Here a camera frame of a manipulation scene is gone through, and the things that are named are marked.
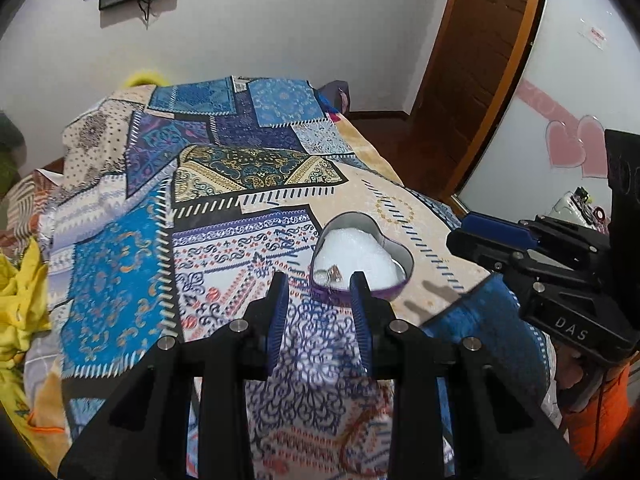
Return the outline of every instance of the white cotton pad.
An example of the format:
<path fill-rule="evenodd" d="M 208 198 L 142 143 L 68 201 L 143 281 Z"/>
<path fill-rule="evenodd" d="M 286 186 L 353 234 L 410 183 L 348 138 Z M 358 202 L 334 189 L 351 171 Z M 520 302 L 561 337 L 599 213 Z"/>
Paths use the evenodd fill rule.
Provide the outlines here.
<path fill-rule="evenodd" d="M 341 282 L 329 283 L 326 277 L 318 279 L 319 270 L 332 266 L 338 267 Z M 357 270 L 364 272 L 370 290 L 390 288 L 404 279 L 390 254 L 369 233 L 353 227 L 329 231 L 314 264 L 314 279 L 318 285 L 349 290 L 349 280 Z"/>

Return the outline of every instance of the pink heart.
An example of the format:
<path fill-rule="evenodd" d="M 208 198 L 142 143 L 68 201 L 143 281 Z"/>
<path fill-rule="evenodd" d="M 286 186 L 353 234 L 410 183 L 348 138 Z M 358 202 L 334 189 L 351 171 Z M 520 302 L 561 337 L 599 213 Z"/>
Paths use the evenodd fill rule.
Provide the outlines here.
<path fill-rule="evenodd" d="M 551 121 L 547 125 L 546 149 L 552 166 L 576 168 L 586 159 L 582 141 L 569 135 L 560 121 Z"/>
<path fill-rule="evenodd" d="M 578 138 L 587 155 L 582 165 L 582 177 L 606 178 L 607 151 L 602 124 L 595 117 L 584 116 L 578 123 Z"/>

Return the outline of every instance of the door frame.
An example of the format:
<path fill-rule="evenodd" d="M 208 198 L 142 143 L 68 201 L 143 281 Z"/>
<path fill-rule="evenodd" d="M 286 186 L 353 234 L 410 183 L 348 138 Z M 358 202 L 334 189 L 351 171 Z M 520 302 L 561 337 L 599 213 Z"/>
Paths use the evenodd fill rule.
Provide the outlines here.
<path fill-rule="evenodd" d="M 444 43 L 444 37 L 446 35 L 447 28 L 449 27 L 455 1 L 456 0 L 447 0 L 447 4 L 442 15 L 442 21 L 440 22 L 440 28 L 433 44 L 433 50 L 431 51 L 429 63 L 427 64 L 427 69 L 425 70 L 424 77 L 420 83 L 417 98 L 411 110 L 411 121 L 415 119 L 418 108 L 422 103 L 427 83 L 429 82 L 431 75 L 433 75 L 435 60 Z M 457 197 L 457 192 L 462 189 L 480 157 L 484 153 L 484 150 L 488 146 L 491 138 L 494 136 L 498 124 L 500 123 L 511 98 L 513 97 L 513 93 L 515 92 L 527 59 L 529 58 L 529 53 L 533 46 L 536 33 L 538 32 L 538 26 L 540 24 L 540 19 L 542 18 L 542 11 L 545 7 L 545 2 L 546 0 L 527 0 L 516 41 L 514 42 L 511 55 L 509 56 L 507 66 L 504 69 L 504 73 L 502 74 L 502 78 L 500 79 L 500 83 L 498 84 L 494 97 L 487 108 L 487 112 L 480 123 L 478 131 L 467 147 L 465 155 L 462 160 L 457 163 L 453 174 L 444 187 L 444 190 L 438 197 L 436 197 L 451 206 L 453 211 L 459 216 L 465 214 L 466 210 L 462 207 L 462 203 Z"/>

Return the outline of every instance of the white panel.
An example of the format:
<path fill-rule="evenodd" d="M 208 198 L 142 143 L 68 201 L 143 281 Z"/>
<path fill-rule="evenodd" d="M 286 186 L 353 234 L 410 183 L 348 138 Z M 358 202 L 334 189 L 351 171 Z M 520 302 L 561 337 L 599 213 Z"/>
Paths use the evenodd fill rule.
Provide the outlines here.
<path fill-rule="evenodd" d="M 585 25 L 605 33 L 603 49 L 580 35 Z M 524 77 L 576 118 L 593 115 L 604 128 L 640 133 L 640 49 L 611 0 L 548 0 Z M 512 100 L 460 193 L 469 209 L 512 221 L 532 218 L 578 186 L 610 209 L 606 179 L 550 166 L 547 123 L 518 98 Z"/>
<path fill-rule="evenodd" d="M 229 74 L 350 83 L 354 110 L 400 110 L 434 0 L 26 0 L 0 40 L 0 109 L 26 138 L 21 173 L 62 156 L 60 132 L 136 70 L 172 83 Z"/>

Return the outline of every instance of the patchwork bedspread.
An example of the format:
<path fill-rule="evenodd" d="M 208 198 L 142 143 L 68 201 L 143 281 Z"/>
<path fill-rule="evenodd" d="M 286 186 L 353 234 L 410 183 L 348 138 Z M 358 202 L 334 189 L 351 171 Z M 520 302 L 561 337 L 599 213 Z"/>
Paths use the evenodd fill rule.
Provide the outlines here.
<path fill-rule="evenodd" d="M 487 273 L 447 251 L 451 211 L 392 182 L 390 168 L 369 170 L 370 146 L 350 145 L 345 124 L 305 81 L 230 77 L 119 91 L 65 130 L 49 310 L 71 438 L 160 336 L 210 335 L 281 270 L 290 302 L 280 359 L 267 382 L 246 384 L 256 478 L 385 477 L 391 385 L 365 377 L 348 305 L 310 293 L 318 233 L 357 210 L 404 244 L 414 276 L 393 306 L 418 325 Z M 517 309 L 501 282 L 495 298 Z M 526 359 L 500 358 L 526 371 L 542 402 L 546 341 L 526 328 L 522 342 Z M 193 416 L 194 476 L 196 443 Z"/>

